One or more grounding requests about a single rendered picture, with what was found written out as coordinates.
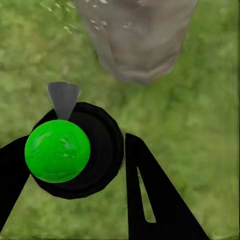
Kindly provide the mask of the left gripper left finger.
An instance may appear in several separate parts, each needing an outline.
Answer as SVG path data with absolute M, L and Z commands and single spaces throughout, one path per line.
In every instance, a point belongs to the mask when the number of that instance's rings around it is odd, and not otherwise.
M 0 232 L 31 174 L 24 157 L 28 138 L 22 136 L 0 148 Z

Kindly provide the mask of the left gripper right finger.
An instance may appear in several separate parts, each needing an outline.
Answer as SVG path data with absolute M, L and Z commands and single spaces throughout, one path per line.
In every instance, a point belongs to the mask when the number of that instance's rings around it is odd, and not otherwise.
M 145 142 L 124 140 L 129 240 L 210 240 Z M 156 223 L 145 220 L 137 167 Z

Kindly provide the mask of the pesticide atomizer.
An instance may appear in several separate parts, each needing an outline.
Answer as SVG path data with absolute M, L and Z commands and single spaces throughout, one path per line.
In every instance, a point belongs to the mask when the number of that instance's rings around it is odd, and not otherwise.
M 125 157 L 125 138 L 102 107 L 79 102 L 82 88 L 50 82 L 53 105 L 32 129 L 24 159 L 37 184 L 67 200 L 98 193 L 117 176 Z

